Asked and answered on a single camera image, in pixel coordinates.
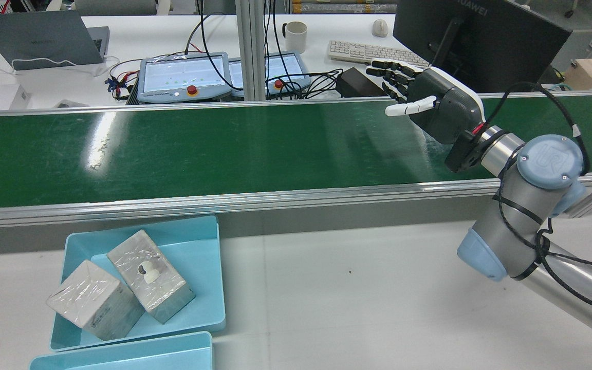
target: computer mouse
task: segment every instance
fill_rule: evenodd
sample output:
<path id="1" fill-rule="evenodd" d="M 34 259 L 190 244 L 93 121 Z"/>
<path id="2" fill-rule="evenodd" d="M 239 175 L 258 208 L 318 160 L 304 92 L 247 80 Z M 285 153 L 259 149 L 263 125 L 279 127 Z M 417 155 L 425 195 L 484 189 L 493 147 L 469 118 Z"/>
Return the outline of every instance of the computer mouse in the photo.
<path id="1" fill-rule="evenodd" d="M 372 35 L 384 38 L 390 32 L 385 19 L 376 19 L 372 25 Z"/>

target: white block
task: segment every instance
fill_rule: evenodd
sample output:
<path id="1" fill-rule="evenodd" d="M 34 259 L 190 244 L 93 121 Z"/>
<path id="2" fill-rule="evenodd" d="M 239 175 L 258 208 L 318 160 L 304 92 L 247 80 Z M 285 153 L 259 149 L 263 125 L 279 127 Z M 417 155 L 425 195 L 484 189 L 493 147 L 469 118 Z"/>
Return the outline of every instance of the white block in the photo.
<path id="1" fill-rule="evenodd" d="M 101 340 L 125 337 L 143 314 L 134 293 L 89 260 L 65 279 L 47 305 Z"/>
<path id="2" fill-rule="evenodd" d="M 29 98 L 29 94 L 18 84 L 0 85 L 0 110 L 26 109 Z"/>
<path id="3" fill-rule="evenodd" d="M 145 230 L 139 230 L 106 257 L 118 269 L 145 311 L 162 324 L 195 297 L 189 284 Z"/>

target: ur logo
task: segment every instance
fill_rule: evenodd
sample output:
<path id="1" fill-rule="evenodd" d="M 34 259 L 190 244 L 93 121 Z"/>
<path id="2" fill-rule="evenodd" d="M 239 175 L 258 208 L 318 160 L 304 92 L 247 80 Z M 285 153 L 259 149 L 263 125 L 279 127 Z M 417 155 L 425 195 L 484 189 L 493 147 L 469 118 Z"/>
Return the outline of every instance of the ur logo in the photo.
<path id="1" fill-rule="evenodd" d="M 540 167 L 549 167 L 553 173 L 561 170 L 563 164 L 568 160 L 569 155 L 566 152 L 558 150 L 555 147 L 545 145 L 538 152 L 536 164 Z"/>

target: white mug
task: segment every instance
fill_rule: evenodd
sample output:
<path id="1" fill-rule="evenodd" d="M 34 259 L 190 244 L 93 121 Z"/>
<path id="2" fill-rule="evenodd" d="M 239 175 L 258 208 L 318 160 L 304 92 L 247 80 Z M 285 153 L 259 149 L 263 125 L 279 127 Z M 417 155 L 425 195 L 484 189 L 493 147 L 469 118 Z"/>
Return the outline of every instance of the white mug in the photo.
<path id="1" fill-rule="evenodd" d="M 303 22 L 289 22 L 282 24 L 282 36 L 286 40 L 287 50 L 305 52 L 307 26 Z"/>

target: keyboard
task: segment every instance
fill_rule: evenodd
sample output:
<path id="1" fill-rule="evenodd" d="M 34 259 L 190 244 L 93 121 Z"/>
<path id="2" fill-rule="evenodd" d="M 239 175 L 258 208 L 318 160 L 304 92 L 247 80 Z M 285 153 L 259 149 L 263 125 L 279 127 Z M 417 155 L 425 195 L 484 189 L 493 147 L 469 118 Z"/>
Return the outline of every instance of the keyboard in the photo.
<path id="1" fill-rule="evenodd" d="M 409 50 L 336 40 L 331 40 L 328 44 L 328 56 L 338 61 L 365 64 L 369 64 L 373 58 L 396 59 L 419 67 L 427 67 L 430 64 Z"/>

